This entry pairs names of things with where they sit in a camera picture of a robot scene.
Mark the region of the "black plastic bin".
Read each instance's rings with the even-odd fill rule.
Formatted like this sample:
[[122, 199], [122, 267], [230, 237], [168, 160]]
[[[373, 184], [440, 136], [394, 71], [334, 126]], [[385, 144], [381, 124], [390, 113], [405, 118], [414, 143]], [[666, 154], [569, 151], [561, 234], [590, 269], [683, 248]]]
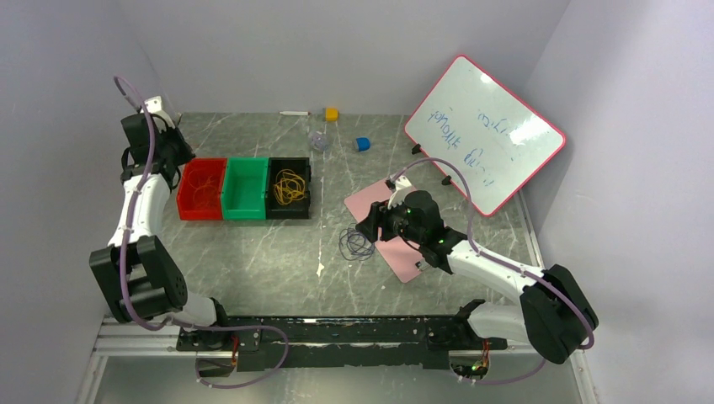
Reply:
[[311, 179], [308, 157], [271, 157], [265, 194], [266, 218], [308, 219]]

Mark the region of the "red plastic bin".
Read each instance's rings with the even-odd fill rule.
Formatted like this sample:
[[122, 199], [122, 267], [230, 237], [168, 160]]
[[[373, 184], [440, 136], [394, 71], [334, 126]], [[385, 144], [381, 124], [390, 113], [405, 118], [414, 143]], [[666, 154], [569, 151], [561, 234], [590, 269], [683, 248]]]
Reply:
[[222, 221], [221, 192], [227, 159], [195, 158], [188, 162], [176, 197], [182, 221]]

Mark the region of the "yellow cube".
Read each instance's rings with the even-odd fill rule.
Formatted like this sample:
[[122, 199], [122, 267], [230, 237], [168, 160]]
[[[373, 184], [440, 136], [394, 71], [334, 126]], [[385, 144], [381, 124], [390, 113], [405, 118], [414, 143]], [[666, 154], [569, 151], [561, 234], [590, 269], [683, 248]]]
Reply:
[[323, 116], [326, 122], [334, 122], [339, 118], [339, 111], [336, 108], [325, 108]]

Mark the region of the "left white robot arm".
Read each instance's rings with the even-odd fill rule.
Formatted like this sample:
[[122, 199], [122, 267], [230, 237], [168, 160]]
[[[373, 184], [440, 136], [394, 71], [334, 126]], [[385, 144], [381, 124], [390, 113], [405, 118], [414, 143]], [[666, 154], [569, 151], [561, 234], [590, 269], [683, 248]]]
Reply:
[[142, 112], [121, 121], [129, 142], [120, 159], [122, 211], [107, 247], [91, 252], [88, 263], [116, 321], [199, 326], [200, 340], [220, 350], [233, 337], [224, 308], [217, 300], [188, 290], [159, 238], [174, 181], [195, 154], [165, 111], [150, 116], [151, 124]]

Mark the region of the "blue block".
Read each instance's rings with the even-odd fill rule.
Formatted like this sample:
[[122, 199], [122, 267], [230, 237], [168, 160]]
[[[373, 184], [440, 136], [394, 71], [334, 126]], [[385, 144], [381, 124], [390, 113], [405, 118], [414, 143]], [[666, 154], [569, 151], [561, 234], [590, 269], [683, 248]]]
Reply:
[[365, 152], [370, 149], [371, 142], [367, 137], [358, 137], [354, 140], [355, 149], [357, 152]]

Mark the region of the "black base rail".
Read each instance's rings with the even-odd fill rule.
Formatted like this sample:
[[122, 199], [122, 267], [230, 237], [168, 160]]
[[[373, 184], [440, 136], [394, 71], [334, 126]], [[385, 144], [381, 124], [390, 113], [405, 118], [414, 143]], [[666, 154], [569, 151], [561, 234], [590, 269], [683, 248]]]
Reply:
[[450, 355], [505, 350], [502, 338], [479, 338], [455, 315], [231, 316], [230, 331], [185, 331], [176, 349], [206, 357], [235, 353], [241, 372], [281, 368], [420, 365], [449, 369]]

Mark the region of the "white marker pen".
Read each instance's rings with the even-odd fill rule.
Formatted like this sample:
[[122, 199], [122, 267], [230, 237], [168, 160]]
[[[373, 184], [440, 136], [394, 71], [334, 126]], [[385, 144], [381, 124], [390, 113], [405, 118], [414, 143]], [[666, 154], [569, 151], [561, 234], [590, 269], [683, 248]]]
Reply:
[[284, 115], [284, 116], [309, 116], [311, 114], [311, 112], [286, 110], [286, 111], [280, 111], [279, 114]]

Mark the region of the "green plastic bin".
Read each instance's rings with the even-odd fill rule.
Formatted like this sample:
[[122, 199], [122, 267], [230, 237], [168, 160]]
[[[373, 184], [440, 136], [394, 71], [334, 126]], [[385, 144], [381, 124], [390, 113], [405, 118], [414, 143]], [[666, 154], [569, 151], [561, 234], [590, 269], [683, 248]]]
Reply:
[[266, 219], [267, 157], [228, 157], [221, 191], [221, 210], [227, 221]]

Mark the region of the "pink framed whiteboard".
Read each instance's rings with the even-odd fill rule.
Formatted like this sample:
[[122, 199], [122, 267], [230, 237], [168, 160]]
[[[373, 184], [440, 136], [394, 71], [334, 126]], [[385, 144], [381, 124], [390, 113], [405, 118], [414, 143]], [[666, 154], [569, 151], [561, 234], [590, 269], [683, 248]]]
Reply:
[[465, 55], [404, 127], [484, 216], [494, 215], [566, 145], [566, 136]]

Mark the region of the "pink clipboard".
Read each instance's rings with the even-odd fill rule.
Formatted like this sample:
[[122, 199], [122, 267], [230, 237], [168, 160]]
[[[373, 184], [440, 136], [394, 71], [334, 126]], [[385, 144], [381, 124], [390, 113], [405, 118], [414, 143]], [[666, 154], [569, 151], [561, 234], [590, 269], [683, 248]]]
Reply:
[[[389, 200], [392, 194], [392, 181], [394, 180], [380, 180], [344, 200], [344, 204], [357, 223], [366, 218], [372, 203]], [[407, 283], [415, 279], [420, 270], [427, 266], [426, 256], [431, 254], [439, 243], [420, 247], [414, 242], [406, 242], [395, 237], [388, 242], [377, 241], [371, 244], [376, 247], [377, 252], [397, 278]]]

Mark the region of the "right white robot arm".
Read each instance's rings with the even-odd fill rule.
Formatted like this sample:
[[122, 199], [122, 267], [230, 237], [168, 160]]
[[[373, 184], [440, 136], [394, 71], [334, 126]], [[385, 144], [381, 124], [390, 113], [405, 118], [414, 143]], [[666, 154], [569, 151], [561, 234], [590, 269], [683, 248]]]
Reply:
[[377, 201], [356, 229], [370, 242], [399, 239], [415, 247], [430, 267], [474, 279], [510, 300], [464, 309], [454, 335], [463, 348], [490, 338], [528, 343], [543, 359], [562, 364], [594, 345], [599, 320], [571, 272], [543, 269], [492, 252], [447, 226], [430, 193], [412, 191], [396, 204]]

